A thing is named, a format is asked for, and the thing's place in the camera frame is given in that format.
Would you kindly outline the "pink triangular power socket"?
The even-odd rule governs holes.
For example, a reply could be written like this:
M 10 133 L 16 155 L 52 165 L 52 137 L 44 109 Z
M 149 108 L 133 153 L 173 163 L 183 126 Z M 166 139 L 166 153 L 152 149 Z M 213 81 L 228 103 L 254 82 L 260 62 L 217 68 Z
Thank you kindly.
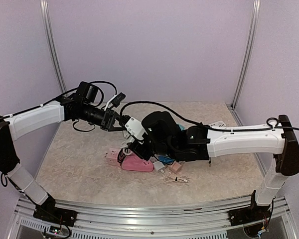
M 154 165 L 150 161 L 140 159 L 134 154 L 128 155 L 121 165 L 123 170 L 136 172 L 152 172 Z

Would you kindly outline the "blue square plug adapter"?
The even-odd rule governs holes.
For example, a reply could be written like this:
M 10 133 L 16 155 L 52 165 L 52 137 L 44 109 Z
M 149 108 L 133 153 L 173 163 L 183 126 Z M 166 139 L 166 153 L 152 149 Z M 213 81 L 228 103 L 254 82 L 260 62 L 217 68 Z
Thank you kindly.
M 158 161 L 160 161 L 161 163 L 166 164 L 166 165 L 172 165 L 174 163 L 173 159 L 166 157 L 166 156 L 162 156 L 162 155 L 158 156 Z

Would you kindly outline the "pink cube socket adapter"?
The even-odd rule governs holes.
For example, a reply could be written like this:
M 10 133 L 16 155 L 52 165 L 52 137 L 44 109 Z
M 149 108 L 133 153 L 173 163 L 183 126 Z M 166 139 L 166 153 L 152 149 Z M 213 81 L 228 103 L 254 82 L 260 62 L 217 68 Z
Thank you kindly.
M 118 162 L 119 152 L 119 149 L 109 148 L 105 155 L 105 159 L 108 165 L 120 167 L 120 163 Z

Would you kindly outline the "small pink charger plug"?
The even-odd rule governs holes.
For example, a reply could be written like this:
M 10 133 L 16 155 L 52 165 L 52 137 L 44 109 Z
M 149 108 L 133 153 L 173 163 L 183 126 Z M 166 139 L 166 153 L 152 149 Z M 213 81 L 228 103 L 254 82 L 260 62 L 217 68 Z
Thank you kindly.
M 182 164 L 179 162 L 174 162 L 172 165 L 168 166 L 168 169 L 172 172 L 172 173 L 178 173 L 181 169 L 182 169 Z

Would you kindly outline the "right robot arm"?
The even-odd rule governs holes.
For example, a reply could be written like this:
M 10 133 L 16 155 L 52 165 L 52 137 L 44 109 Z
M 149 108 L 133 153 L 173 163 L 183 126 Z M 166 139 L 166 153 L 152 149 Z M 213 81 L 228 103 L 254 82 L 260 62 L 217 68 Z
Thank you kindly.
M 299 173 L 297 128 L 291 126 L 286 115 L 252 126 L 218 127 L 194 122 L 182 130 L 169 112 L 156 111 L 142 121 L 129 118 L 124 128 L 132 137 L 128 148 L 144 160 L 161 155 L 191 162 L 232 154 L 271 153 L 271 168 L 245 209 L 250 221 L 264 213 L 264 207 L 271 204 L 288 177 Z

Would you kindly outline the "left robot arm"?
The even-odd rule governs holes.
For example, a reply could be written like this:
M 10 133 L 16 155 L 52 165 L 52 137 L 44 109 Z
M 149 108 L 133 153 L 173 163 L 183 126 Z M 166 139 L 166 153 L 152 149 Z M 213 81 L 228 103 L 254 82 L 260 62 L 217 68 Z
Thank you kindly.
M 14 186 L 26 194 L 47 220 L 53 222 L 60 216 L 55 200 L 20 164 L 14 142 L 22 136 L 47 125 L 63 121 L 83 120 L 105 131 L 123 131 L 130 116 L 122 116 L 112 107 L 94 106 L 100 88 L 94 82 L 81 82 L 73 94 L 61 94 L 47 103 L 14 113 L 0 115 L 0 172 Z

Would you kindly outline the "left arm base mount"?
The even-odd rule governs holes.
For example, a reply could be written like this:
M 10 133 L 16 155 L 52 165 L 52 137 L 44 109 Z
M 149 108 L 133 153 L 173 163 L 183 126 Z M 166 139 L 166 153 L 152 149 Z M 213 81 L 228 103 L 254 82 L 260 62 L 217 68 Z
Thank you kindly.
M 63 208 L 55 208 L 51 213 L 42 209 L 35 209 L 33 217 L 50 223 L 73 227 L 77 214 L 74 210 Z

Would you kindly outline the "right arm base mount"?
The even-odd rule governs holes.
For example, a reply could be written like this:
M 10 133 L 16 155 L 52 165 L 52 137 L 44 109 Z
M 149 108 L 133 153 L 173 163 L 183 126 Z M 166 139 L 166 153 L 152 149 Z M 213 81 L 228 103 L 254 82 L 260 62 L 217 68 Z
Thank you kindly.
M 270 214 L 271 211 L 269 209 L 251 210 L 248 207 L 241 208 L 241 209 L 234 209 L 228 212 L 229 221 L 232 227 L 260 221 L 265 217 L 269 218 Z

